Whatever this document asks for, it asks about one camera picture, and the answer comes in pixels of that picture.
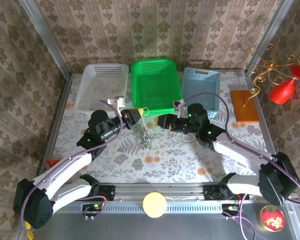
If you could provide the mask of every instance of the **wallpaper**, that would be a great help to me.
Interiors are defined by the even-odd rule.
[[[36,175],[64,84],[18,1],[0,0],[0,240],[13,237],[16,186]]]
[[[293,54],[299,57],[300,65],[300,0],[294,1],[271,43],[278,46],[278,63],[288,63],[286,55]],[[284,69],[284,72],[291,75],[289,68]],[[284,105],[275,104],[269,99],[273,87],[269,81],[261,85],[263,94],[259,99],[262,110],[276,150],[289,156],[300,178],[300,80],[295,81],[294,95]]]
[[[34,0],[72,72],[167,57],[177,68],[245,68],[278,0]]]

